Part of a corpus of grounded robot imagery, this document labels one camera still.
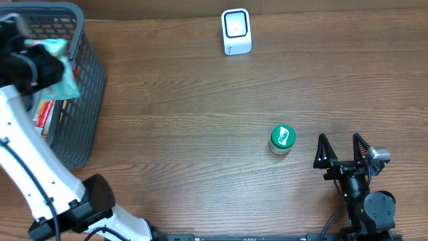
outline green lid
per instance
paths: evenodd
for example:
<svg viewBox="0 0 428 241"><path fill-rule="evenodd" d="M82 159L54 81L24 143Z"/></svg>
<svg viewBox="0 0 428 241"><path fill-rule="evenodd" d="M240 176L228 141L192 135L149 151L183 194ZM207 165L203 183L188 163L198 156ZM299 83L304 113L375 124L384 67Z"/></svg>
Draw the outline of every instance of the green lid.
<svg viewBox="0 0 428 241"><path fill-rule="evenodd" d="M276 148L289 149L296 140L296 133L293 128L286 125L280 125L272 131L270 139Z"/></svg>

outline wire basket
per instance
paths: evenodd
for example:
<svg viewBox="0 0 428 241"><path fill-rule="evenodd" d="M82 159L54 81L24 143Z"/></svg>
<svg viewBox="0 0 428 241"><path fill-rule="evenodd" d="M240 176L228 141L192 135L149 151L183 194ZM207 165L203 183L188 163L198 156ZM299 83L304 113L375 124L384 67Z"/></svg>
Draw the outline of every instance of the wire basket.
<svg viewBox="0 0 428 241"><path fill-rule="evenodd" d="M68 60L81 97L56 100L47 143L68 168L88 164L100 115L106 76L83 31L84 15L73 3L1 3L0 15L18 13L27 20L32 39L64 38Z"/></svg>

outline black cable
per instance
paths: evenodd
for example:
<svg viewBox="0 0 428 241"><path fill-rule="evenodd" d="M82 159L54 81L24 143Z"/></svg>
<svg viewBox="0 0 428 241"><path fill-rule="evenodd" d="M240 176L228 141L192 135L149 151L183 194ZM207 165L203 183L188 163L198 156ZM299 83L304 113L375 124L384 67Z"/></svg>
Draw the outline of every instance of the black cable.
<svg viewBox="0 0 428 241"><path fill-rule="evenodd" d="M122 235L120 235L118 232L114 231L113 229L107 228L107 227L99 227L96 228L94 230L92 230L92 232L90 232L84 241L88 241L90 238L92 238L93 235L95 235L96 233L98 233L99 231L103 231L103 232L108 232L111 233L112 235L114 235L116 238L120 239L121 241L129 241L127 240L125 237L123 237Z"/></svg>
<svg viewBox="0 0 428 241"><path fill-rule="evenodd" d="M22 169L24 169L24 171L28 174L29 178L33 181L37 190L39 190L41 196L45 200L46 205L49 207L52 213L52 219L54 220L53 226L55 228L55 240L60 241L60 225L58 223L58 217L56 216L56 211L55 211L54 205L51 202L51 199L47 196L45 190L43 190L39 181L35 178L34 174L31 172L28 166L22 161L22 159L18 156L18 154L14 150L12 150L12 148L10 148L10 146L4 141L2 141L1 139L0 139L0 145L4 147L16 159L16 161L22 166Z"/></svg>
<svg viewBox="0 0 428 241"><path fill-rule="evenodd" d="M348 204L344 204L341 208L339 208L331 217L330 219L327 221L326 225L324 226L324 228L322 229L322 233L321 233L321 241L324 241L324 236L326 235L327 229L329 227L329 225L332 223L332 221L339 216L348 206Z"/></svg>
<svg viewBox="0 0 428 241"><path fill-rule="evenodd" d="M334 182L334 186L336 187L336 190L337 190L337 192L339 193L339 195L342 195L342 193L340 192L340 188L339 188L339 186L337 185L337 181L334 179L334 180L333 180L333 182Z"/></svg>
<svg viewBox="0 0 428 241"><path fill-rule="evenodd" d="M365 160L364 163L367 169L367 191L368 191L368 187L370 186L370 182L372 181L372 172L370 171L370 163L368 162L368 160Z"/></svg>

